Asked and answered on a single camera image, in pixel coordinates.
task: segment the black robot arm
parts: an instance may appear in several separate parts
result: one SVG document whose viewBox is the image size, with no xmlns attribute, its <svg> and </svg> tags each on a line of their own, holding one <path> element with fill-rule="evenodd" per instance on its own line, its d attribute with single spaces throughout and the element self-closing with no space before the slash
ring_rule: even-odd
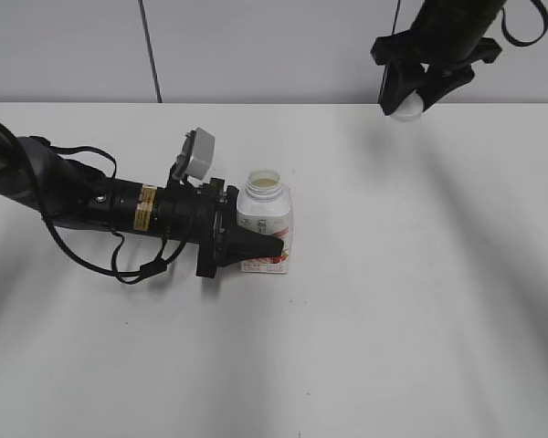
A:
<svg viewBox="0 0 548 438">
<path fill-rule="evenodd" d="M 74 261 L 124 283 L 136 283 L 166 270 L 187 242 L 199 245 L 197 275 L 214 277 L 219 266 L 249 258 L 279 256 L 282 242 L 237 225 L 237 188 L 224 181 L 194 187 L 187 181 L 186 168 L 195 158 L 195 144 L 213 140 L 203 130 L 187 135 L 183 152 L 169 172 L 165 188 L 117 179 L 61 154 L 95 151 L 91 147 L 63 150 L 41 137 L 16 138 L 0 124 L 0 194 L 38 210 L 61 249 Z M 120 272 L 115 264 L 120 246 L 113 254 L 111 268 L 95 266 L 73 253 L 62 241 L 56 226 L 156 236 L 181 244 L 164 259 L 162 251 L 138 271 Z"/>
<path fill-rule="evenodd" d="M 385 66 L 379 96 L 384 114 L 393 114 L 414 92 L 421 98 L 422 110 L 427 110 L 475 78 L 471 64 L 480 60 L 486 64 L 494 62 L 501 47 L 494 39 L 483 36 L 500 11 L 503 34 L 513 45 L 530 46 L 543 37 L 548 29 L 548 11 L 542 0 L 532 3 L 543 19 L 543 32 L 529 42 L 511 36 L 502 9 L 505 2 L 425 0 L 410 29 L 377 38 L 372 57 L 377 65 Z"/>
</svg>

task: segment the bottle neck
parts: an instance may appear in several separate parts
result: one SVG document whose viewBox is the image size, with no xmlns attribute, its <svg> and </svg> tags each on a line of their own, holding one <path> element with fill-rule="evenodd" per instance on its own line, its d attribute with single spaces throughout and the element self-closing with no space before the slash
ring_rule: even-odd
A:
<svg viewBox="0 0 548 438">
<path fill-rule="evenodd" d="M 246 193 L 259 202 L 273 201 L 280 198 L 283 192 L 280 175 L 271 169 L 259 169 L 248 176 Z"/>
</svg>

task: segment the black cable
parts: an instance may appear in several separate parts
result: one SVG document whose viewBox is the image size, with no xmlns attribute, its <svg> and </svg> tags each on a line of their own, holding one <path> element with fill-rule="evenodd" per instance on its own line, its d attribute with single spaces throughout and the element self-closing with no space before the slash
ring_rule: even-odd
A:
<svg viewBox="0 0 548 438">
<path fill-rule="evenodd" d="M 507 27 L 507 22 L 506 22 L 507 13 L 505 12 L 505 7 L 501 9 L 501 32 L 503 32 L 505 39 L 507 39 L 514 46 L 517 46 L 517 47 L 532 46 L 536 44 L 538 41 L 540 41 L 543 38 L 543 36 L 546 35 L 546 32 L 548 32 L 548 9 L 546 9 L 546 6 L 544 5 L 544 3 L 542 3 L 542 0 L 531 0 L 531 1 L 533 6 L 538 10 L 538 13 L 540 13 L 540 16 L 542 17 L 542 22 L 543 22 L 542 33 L 540 34 L 540 36 L 538 36 L 532 41 L 521 41 L 510 33 Z"/>
<path fill-rule="evenodd" d="M 138 6 L 140 7 L 140 17 L 142 19 L 142 27 L 144 28 L 144 37 L 146 38 L 146 49 L 148 50 L 148 59 L 150 61 L 150 68 L 153 71 L 154 90 L 156 91 L 156 101 L 163 103 L 163 96 L 161 95 L 161 86 L 158 83 L 158 75 L 156 74 L 156 63 L 154 62 L 153 45 L 150 42 L 150 32 L 148 30 L 148 20 L 146 19 L 146 10 L 144 9 L 143 0 L 138 0 Z"/>
<path fill-rule="evenodd" d="M 150 263 L 140 266 L 141 274 L 138 277 L 134 278 L 133 280 L 126 280 L 121 275 L 120 271 L 118 271 L 118 255 L 126 239 L 121 233 L 118 233 L 115 230 L 112 230 L 111 233 L 121 239 L 120 243 L 118 244 L 118 246 L 116 246 L 116 249 L 113 250 L 113 254 L 111 255 L 111 271 L 115 274 L 116 279 L 124 285 L 135 285 L 137 283 L 140 283 L 146 278 L 150 278 L 151 276 L 155 276 L 157 274 L 160 274 L 161 272 L 164 272 L 168 267 L 168 263 L 166 263 L 166 261 L 163 259 L 163 252 L 166 248 L 166 242 L 168 241 L 167 236 L 164 235 L 162 237 L 163 244 L 154 260 Z"/>
<path fill-rule="evenodd" d="M 197 216 L 197 201 L 194 198 L 193 199 L 193 211 L 191 212 L 191 216 L 189 217 L 189 224 L 187 226 L 186 233 L 184 234 L 183 240 L 179 243 L 179 246 L 176 247 L 176 249 L 173 251 L 173 253 L 166 259 L 167 265 L 170 265 L 184 250 L 184 247 L 189 242 L 189 239 L 191 238 L 191 234 L 193 233 L 193 226 L 195 225 L 195 219 Z"/>
<path fill-rule="evenodd" d="M 189 183 L 187 180 L 184 180 L 185 184 L 188 184 L 189 186 L 193 186 L 191 183 Z M 193 227 L 195 225 L 195 219 L 197 214 L 197 203 L 196 199 L 193 199 L 193 211 L 189 215 L 189 224 L 187 225 L 187 230 L 184 233 L 184 237 L 179 243 L 179 245 L 176 247 L 176 249 L 173 251 L 173 253 L 166 259 L 163 259 L 163 252 L 164 248 L 166 247 L 166 242 L 168 240 L 168 235 L 170 234 L 170 230 L 166 230 L 166 234 L 163 236 L 163 245 L 154 258 L 154 260 L 146 265 L 141 266 L 141 272 L 142 274 L 138 276 L 137 278 L 134 278 L 133 280 L 126 280 L 124 279 L 119 271 L 118 271 L 118 255 L 120 254 L 121 247 L 124 245 L 125 237 L 118 233 L 116 230 L 112 230 L 111 233 L 115 235 L 116 237 L 119 237 L 121 239 L 118 246 L 113 251 L 113 254 L 111 255 L 111 271 L 116 273 L 116 278 L 118 281 L 123 283 L 124 285 L 135 285 L 137 283 L 140 283 L 146 278 L 149 278 L 151 276 L 154 276 L 156 274 L 160 274 L 166 270 L 166 268 L 183 252 L 184 247 L 189 242 L 189 239 L 191 238 L 191 234 L 193 233 Z"/>
<path fill-rule="evenodd" d="M 48 148 L 58 155 L 75 155 L 76 153 L 81 153 L 81 152 L 91 152 L 91 153 L 98 154 L 104 158 L 107 158 L 113 163 L 113 172 L 111 173 L 110 178 L 112 180 L 116 178 L 116 173 L 118 172 L 118 163 L 116 162 L 116 159 L 113 158 L 106 151 L 102 151 L 101 149 L 94 148 L 93 146 L 78 146 L 76 148 L 58 148 L 57 146 L 48 145 Z"/>
<path fill-rule="evenodd" d="M 394 13 L 394 23 L 392 24 L 392 35 L 395 33 L 395 25 L 398 22 L 398 17 L 400 16 L 400 6 L 402 5 L 402 0 L 397 0 L 397 3 L 395 4 L 395 13 Z M 382 96 L 382 93 L 384 92 L 384 86 L 385 86 L 385 77 L 387 75 L 387 69 L 389 66 L 389 62 L 385 64 L 384 67 L 384 75 L 382 76 L 382 85 L 380 86 L 380 96 Z"/>
<path fill-rule="evenodd" d="M 83 258 L 79 257 L 67 246 L 65 241 L 59 235 L 57 228 L 55 228 L 53 221 L 48 215 L 45 199 L 43 198 L 43 193 L 40 190 L 37 176 L 35 175 L 35 171 L 32 167 L 32 164 L 30 163 L 30 160 L 28 159 L 28 156 L 26 155 L 25 149 L 20 144 L 18 139 L 14 136 L 14 134 L 10 132 L 10 130 L 8 130 L 1 123 L 0 123 L 0 132 L 2 132 L 2 134 L 8 140 L 8 142 L 11 144 L 11 146 L 18 149 L 18 152 L 20 154 L 19 158 L 22 161 L 23 167 L 25 168 L 26 174 L 28 176 L 28 181 L 30 182 L 31 190 L 33 191 L 33 194 L 37 198 L 38 211 L 40 212 L 43 222 L 45 223 L 45 226 L 47 227 L 49 233 L 51 234 L 51 237 L 53 237 L 53 240 L 61 249 L 61 251 L 63 251 L 66 256 L 68 256 L 71 260 L 73 260 L 78 265 L 81 265 L 93 272 L 97 272 L 98 274 L 102 274 L 103 276 L 116 277 L 116 273 L 114 273 L 113 271 L 110 271 L 109 269 L 104 269 L 100 266 L 93 265 L 87 260 L 84 260 Z M 127 272 L 120 272 L 119 274 L 122 277 L 135 277 L 135 276 L 140 276 L 141 271 L 127 271 Z"/>
</svg>

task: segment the white bottle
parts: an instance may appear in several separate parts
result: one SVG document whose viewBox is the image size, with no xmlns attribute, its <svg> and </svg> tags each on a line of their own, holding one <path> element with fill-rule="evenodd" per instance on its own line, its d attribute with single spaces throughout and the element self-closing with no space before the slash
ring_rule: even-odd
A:
<svg viewBox="0 0 548 438">
<path fill-rule="evenodd" d="M 237 197 L 237 224 L 263 235 L 284 241 L 280 257 L 257 258 L 241 262 L 242 272 L 286 274 L 292 247 L 292 200 L 290 189 L 280 175 L 270 169 L 251 172 L 245 190 Z"/>
</svg>

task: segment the white tabletop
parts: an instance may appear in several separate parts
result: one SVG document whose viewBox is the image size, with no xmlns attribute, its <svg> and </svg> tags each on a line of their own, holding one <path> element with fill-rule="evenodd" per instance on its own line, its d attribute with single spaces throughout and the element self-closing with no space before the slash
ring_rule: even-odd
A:
<svg viewBox="0 0 548 438">
<path fill-rule="evenodd" d="M 0 197 L 0 437 L 548 437 L 548 105 L 0 104 L 163 185 L 186 131 L 210 176 L 292 189 L 286 276 L 124 287 Z M 108 163 L 82 156 L 104 170 Z M 113 236 L 63 231 L 109 265 Z M 121 264 L 158 239 L 130 237 Z"/>
</svg>

